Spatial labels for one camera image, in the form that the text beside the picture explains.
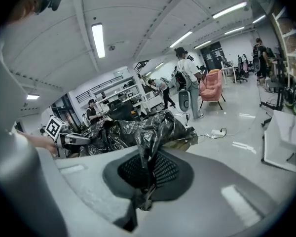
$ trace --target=white floor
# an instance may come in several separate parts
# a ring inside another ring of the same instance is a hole
[[[223,110],[218,103],[204,102],[202,106],[204,118],[193,120],[191,109],[189,109],[191,119],[188,125],[193,126],[198,135],[225,127],[227,136],[220,139],[199,137],[198,144],[191,146],[187,152],[223,162],[260,186],[277,203],[281,203],[293,195],[296,189],[296,173],[264,165],[260,161],[264,131],[261,123],[269,118],[266,111],[270,115],[273,111],[267,107],[259,107],[259,91],[262,101],[271,101],[276,104],[277,94],[268,93],[261,86],[257,87],[256,76],[250,73],[248,82],[234,84],[228,81],[227,85],[224,85],[222,94],[226,102],[222,98],[220,100]],[[181,111],[178,95],[172,95],[171,98]],[[173,107],[169,107],[169,110],[173,114],[180,114]],[[176,118],[183,124],[186,122],[185,115]],[[249,149],[243,149],[244,144],[248,145]]]

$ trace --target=stand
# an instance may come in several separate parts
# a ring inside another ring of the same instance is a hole
[[[284,101],[284,85],[281,84],[281,67],[283,65],[283,61],[278,58],[277,59],[277,62],[278,62],[278,66],[277,66],[277,70],[278,70],[278,82],[271,82],[270,80],[267,81],[266,83],[268,84],[269,87],[271,88],[278,88],[278,94],[277,94],[277,102],[276,102],[276,105],[271,105],[269,103],[266,103],[266,102],[263,102],[261,101],[260,102],[260,107],[263,105],[263,106],[266,106],[272,110],[276,110],[276,111],[281,111],[283,109],[283,101]],[[272,120],[272,118],[268,118],[266,119],[263,123],[261,123],[261,126],[264,127],[267,123],[270,123]]]

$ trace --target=pink armchair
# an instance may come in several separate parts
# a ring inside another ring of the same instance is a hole
[[[219,70],[217,72],[208,73],[201,81],[199,87],[199,95],[202,97],[202,105],[203,101],[217,101],[220,108],[222,109],[221,104],[219,103],[219,99],[222,96],[222,71]]]

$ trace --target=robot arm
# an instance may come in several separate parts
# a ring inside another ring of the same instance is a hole
[[[50,117],[45,131],[54,140],[58,149],[68,149],[72,146],[89,145],[91,143],[89,138],[71,132],[66,123],[54,116]]]

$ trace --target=power strip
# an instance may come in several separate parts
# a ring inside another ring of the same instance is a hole
[[[220,132],[219,130],[212,130],[212,135],[217,138],[222,138],[226,135],[225,131]]]

